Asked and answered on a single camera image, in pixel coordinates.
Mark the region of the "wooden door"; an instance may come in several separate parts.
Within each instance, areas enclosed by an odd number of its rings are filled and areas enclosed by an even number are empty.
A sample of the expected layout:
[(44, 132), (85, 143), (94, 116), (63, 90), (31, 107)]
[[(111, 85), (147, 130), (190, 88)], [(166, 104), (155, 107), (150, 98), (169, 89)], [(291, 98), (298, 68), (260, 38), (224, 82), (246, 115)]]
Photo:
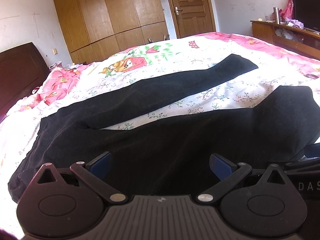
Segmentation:
[(211, 0), (169, 0), (178, 38), (216, 31)]

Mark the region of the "floral bed quilt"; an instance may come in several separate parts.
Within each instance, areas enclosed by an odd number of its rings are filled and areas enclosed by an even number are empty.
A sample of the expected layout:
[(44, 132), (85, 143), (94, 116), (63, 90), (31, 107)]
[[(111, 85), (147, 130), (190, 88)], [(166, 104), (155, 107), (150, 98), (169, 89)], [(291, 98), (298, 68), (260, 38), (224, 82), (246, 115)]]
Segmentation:
[(42, 118), (142, 79), (207, 69), (231, 54), (248, 59), (258, 69), (141, 117), (118, 122), (113, 129), (133, 129), (175, 115), (254, 107), (280, 85), (308, 86), (314, 99), (319, 100), (318, 60), (238, 34), (199, 34), (132, 47), (87, 66), (56, 67), (35, 94), (18, 100), (9, 109), (1, 123), (1, 228), (16, 237), (23, 236), (8, 181), (31, 150)]

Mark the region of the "wooden wardrobe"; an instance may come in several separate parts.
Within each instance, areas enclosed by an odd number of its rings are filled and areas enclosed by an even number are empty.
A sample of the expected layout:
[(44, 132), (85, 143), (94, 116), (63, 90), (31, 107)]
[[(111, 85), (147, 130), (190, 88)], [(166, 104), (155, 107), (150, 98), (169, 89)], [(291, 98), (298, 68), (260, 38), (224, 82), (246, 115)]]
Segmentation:
[(54, 0), (73, 63), (169, 38), (160, 0)]

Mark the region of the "dark wooden headboard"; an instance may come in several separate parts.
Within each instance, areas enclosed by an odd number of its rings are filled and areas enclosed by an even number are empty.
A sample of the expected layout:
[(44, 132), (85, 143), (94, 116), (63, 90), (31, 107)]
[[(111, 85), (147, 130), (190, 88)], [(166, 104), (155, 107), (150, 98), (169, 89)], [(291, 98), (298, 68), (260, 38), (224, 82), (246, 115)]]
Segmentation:
[(1, 120), (20, 99), (30, 96), (49, 75), (49, 68), (32, 42), (1, 52)]

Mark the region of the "steel thermos cup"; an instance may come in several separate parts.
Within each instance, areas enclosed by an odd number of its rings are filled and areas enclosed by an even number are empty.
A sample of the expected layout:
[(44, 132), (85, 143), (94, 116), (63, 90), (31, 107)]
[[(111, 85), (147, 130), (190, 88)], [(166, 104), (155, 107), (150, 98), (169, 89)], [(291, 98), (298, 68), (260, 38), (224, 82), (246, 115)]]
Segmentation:
[(279, 8), (278, 7), (274, 7), (273, 8), (273, 15), (274, 15), (275, 24), (280, 24), (280, 14), (279, 14)]

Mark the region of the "wooden tv cabinet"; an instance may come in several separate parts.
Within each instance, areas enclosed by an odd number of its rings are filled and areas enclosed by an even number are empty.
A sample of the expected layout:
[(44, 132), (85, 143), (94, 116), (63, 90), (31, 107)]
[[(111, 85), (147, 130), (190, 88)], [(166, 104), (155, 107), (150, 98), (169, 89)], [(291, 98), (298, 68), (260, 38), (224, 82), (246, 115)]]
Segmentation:
[(266, 21), (251, 21), (251, 24), (253, 37), (319, 60), (318, 33)]

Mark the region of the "black television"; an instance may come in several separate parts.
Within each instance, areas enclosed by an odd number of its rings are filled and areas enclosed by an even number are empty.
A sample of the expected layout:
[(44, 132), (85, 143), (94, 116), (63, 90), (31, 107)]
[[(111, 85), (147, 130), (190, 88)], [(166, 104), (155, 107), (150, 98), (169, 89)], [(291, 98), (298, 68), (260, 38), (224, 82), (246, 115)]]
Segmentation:
[(293, 15), (295, 20), (304, 24), (304, 28), (319, 31), (320, 0), (293, 0)]

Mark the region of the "black pants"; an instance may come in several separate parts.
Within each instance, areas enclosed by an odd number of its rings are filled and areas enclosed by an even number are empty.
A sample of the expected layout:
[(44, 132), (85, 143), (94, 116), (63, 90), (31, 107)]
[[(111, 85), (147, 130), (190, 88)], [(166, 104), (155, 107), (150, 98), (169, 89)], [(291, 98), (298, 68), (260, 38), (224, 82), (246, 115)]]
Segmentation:
[(207, 70), (141, 80), (73, 103), (41, 120), (37, 138), (8, 182), (17, 202), (44, 163), (57, 168), (112, 154), (104, 182), (131, 194), (198, 194), (214, 180), (209, 157), (264, 168), (270, 161), (300, 159), (319, 137), (319, 105), (306, 86), (279, 86), (253, 108), (180, 115), (131, 130), (124, 122), (203, 92), (257, 66), (229, 55)]

